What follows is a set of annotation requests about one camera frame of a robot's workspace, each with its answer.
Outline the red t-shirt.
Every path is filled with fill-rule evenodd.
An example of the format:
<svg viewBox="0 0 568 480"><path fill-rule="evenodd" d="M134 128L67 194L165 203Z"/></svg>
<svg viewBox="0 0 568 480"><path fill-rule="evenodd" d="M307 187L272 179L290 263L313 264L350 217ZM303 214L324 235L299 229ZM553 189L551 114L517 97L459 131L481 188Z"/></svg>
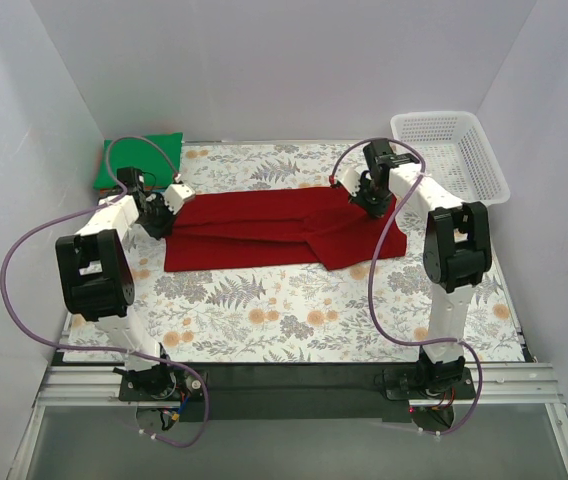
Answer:
<svg viewBox="0 0 568 480"><path fill-rule="evenodd" d="M339 270L378 255L402 257L407 237L372 218L342 189L202 194L166 240L168 273L318 263Z"/></svg>

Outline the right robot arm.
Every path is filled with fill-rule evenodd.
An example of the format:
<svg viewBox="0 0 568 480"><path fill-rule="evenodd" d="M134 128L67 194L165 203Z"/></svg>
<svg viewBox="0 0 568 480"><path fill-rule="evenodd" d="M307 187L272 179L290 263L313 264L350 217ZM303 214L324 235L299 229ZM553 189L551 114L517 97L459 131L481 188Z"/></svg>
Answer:
<svg viewBox="0 0 568 480"><path fill-rule="evenodd" d="M463 339L468 308L492 266L488 210L446 190L427 175L425 160L413 147L405 145L397 154L396 144L387 138L361 141L366 170L334 172L331 183L343 187L370 217L384 218L384 234L405 206L424 221L422 263L432 305L428 336L414 344L419 357L403 388L447 392L464 378L464 355L471 349Z"/></svg>

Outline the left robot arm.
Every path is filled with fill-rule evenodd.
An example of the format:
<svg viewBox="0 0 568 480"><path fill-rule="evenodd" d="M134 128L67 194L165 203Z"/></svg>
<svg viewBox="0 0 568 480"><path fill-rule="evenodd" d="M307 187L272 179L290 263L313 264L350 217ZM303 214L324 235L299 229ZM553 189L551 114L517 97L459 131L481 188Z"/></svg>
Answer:
<svg viewBox="0 0 568 480"><path fill-rule="evenodd" d="M122 241L136 223L160 238L174 216L159 196L145 191L141 170L120 168L116 178L127 194L104 198L83 228L55 243L63 297L70 313L93 323L124 350L124 367L115 372L125 384L153 399L165 399L175 392L177 380L167 364L156 360L168 354L133 309L135 285Z"/></svg>

